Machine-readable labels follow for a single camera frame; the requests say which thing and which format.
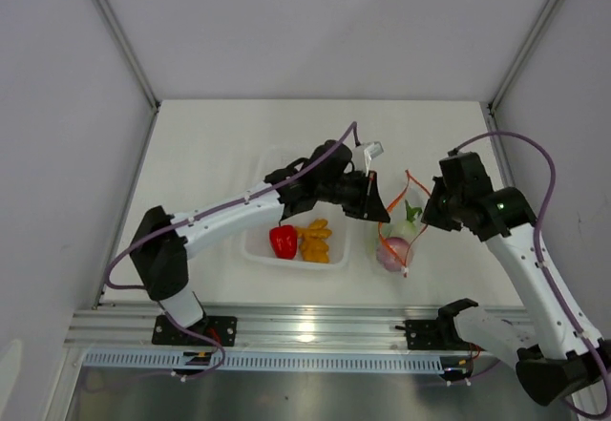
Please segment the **white radish with leaves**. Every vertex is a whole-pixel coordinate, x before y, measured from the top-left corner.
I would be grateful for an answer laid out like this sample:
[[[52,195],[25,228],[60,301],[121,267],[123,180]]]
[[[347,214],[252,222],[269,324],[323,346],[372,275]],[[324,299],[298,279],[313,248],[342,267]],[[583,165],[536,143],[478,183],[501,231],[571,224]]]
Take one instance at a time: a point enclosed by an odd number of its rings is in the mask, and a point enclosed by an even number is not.
[[[412,206],[408,200],[404,200],[404,207],[405,217],[393,225],[392,235],[412,242],[420,231],[423,210],[421,206]]]

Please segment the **red bell pepper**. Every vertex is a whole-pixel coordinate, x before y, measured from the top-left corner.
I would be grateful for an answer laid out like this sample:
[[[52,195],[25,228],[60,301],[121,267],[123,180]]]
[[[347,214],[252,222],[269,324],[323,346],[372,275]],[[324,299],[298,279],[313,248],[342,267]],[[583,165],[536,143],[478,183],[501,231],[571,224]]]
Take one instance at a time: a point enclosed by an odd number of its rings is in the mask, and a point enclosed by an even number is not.
[[[278,259],[293,260],[298,249],[298,233],[292,225],[276,226],[269,230],[268,238]]]

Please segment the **purple onion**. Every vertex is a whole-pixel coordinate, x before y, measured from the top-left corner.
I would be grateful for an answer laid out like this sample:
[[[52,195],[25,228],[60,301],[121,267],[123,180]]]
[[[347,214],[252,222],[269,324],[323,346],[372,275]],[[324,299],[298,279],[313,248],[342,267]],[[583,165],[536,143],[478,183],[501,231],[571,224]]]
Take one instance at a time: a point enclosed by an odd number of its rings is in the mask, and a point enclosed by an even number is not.
[[[389,237],[377,245],[376,261],[391,273],[408,272],[413,251],[411,244],[401,237]]]

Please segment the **clear zip top bag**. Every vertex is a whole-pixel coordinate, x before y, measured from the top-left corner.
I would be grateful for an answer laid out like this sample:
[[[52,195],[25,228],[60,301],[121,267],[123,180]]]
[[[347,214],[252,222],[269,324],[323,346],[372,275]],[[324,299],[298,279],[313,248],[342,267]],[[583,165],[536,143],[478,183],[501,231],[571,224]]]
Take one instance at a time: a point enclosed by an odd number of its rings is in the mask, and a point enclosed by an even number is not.
[[[428,229],[422,215],[430,195],[409,169],[392,184],[385,201],[390,222],[374,223],[366,232],[367,254],[375,273],[408,277],[418,242]]]

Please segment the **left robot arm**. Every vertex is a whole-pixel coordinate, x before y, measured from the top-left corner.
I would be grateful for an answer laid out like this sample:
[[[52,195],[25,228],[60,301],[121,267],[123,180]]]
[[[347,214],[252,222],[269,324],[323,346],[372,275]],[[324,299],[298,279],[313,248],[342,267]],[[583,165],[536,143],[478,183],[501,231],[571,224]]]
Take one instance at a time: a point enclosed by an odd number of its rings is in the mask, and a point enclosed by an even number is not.
[[[174,321],[174,333],[194,345],[206,335],[206,314],[189,285],[188,262],[207,247],[243,230],[279,223],[320,202],[338,205],[348,218],[387,223],[377,174],[370,167],[383,147],[374,141],[348,148],[328,140],[308,158],[267,174],[240,197],[203,211],[169,214],[149,209],[129,256],[150,300]]]

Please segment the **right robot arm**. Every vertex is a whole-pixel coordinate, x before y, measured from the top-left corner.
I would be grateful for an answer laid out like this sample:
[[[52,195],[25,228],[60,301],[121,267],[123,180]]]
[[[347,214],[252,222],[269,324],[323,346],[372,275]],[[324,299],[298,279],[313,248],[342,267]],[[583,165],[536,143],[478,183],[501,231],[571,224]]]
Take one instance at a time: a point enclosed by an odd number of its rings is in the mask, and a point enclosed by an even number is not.
[[[425,224],[468,228],[495,256],[526,307],[534,334],[497,319],[471,299],[441,307],[437,340],[482,347],[516,372],[529,395],[548,406],[597,383],[610,386],[610,342],[585,317],[544,248],[538,219],[514,187],[494,190],[483,174],[434,178]]]

